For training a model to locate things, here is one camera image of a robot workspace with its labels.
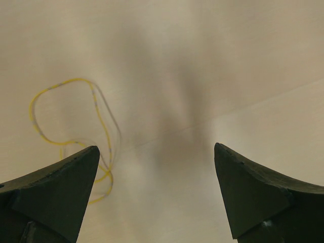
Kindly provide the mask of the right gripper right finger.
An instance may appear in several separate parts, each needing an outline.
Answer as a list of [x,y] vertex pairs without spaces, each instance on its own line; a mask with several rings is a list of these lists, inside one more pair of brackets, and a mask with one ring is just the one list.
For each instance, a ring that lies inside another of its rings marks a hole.
[[262,166],[216,143],[214,161],[232,238],[323,242],[323,187]]

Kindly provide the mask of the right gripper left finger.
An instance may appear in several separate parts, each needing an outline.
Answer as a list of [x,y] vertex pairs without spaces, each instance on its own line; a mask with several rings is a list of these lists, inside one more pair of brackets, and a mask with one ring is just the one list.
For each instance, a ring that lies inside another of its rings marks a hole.
[[1,183],[1,242],[76,242],[98,165],[89,146]]

